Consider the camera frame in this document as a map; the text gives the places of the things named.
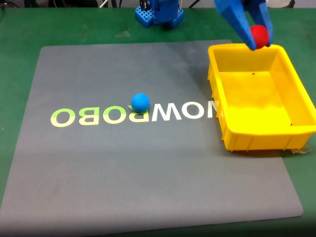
yellow plastic bin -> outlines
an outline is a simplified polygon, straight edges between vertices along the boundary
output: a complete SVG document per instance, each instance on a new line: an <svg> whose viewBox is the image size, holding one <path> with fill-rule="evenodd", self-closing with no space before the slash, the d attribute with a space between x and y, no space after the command letter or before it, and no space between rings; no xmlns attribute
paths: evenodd
<svg viewBox="0 0 316 237"><path fill-rule="evenodd" d="M221 44L208 54L227 150L301 149L316 132L315 107L281 46Z"/></svg>

cable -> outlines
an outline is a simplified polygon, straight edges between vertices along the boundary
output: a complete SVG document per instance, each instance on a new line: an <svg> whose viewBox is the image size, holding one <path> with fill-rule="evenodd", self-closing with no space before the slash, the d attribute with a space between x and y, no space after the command letter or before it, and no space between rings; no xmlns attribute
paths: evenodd
<svg viewBox="0 0 316 237"><path fill-rule="evenodd" d="M180 12L181 12L181 10L182 10L182 3L183 3L183 0L181 0L181 5L180 5L180 10L179 10L178 15L180 14Z"/></svg>
<svg viewBox="0 0 316 237"><path fill-rule="evenodd" d="M199 1L200 1L200 0L195 0L195 1L189 6L189 8L194 7L194 5L197 4Z"/></svg>
<svg viewBox="0 0 316 237"><path fill-rule="evenodd" d="M105 0L105 1L101 4L101 6L99 6L99 8L103 8L103 6L104 6L107 2L108 2L108 0Z"/></svg>

